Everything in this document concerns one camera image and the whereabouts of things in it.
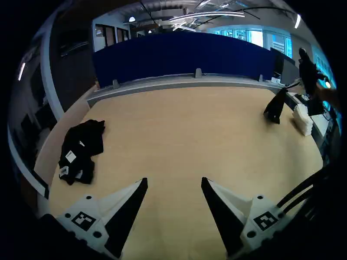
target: white towel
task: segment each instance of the white towel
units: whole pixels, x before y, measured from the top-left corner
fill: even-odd
[[[304,136],[308,136],[312,132],[313,121],[308,115],[307,107],[303,104],[295,106],[293,117],[296,125]]]

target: glass wall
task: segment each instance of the glass wall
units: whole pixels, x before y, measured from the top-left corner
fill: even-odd
[[[274,48],[288,57],[292,58],[292,45],[290,34],[281,34],[278,32],[253,28],[226,28],[213,31],[214,34],[233,37],[242,41],[256,44],[260,47],[270,50]]]

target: black garment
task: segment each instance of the black garment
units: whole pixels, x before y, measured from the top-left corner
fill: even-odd
[[[317,66],[310,60],[302,48],[299,49],[299,55],[301,57],[299,60],[299,75],[304,83],[306,93],[312,96],[317,87],[318,79],[324,80],[326,76],[317,70]]]
[[[94,162],[90,156],[104,151],[102,142],[104,124],[105,121],[88,120],[68,130],[62,145],[59,167],[61,169],[68,166],[69,172],[59,175],[60,179],[65,180],[69,185],[72,185],[74,181],[85,184],[92,182]]]

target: blue room divider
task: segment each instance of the blue room divider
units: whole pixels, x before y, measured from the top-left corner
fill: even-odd
[[[100,86],[163,75],[203,73],[271,80],[274,55],[267,49],[226,36],[173,32],[120,42],[93,54]]]

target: desk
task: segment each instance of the desk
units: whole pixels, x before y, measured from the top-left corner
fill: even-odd
[[[175,88],[97,102],[83,121],[105,120],[94,182],[68,186],[55,173],[49,196],[57,216],[84,194],[102,198],[142,177],[148,191],[123,249],[129,259],[225,259],[200,188],[201,177],[278,202],[322,167],[285,105],[281,124],[263,111],[274,94],[234,87]]]

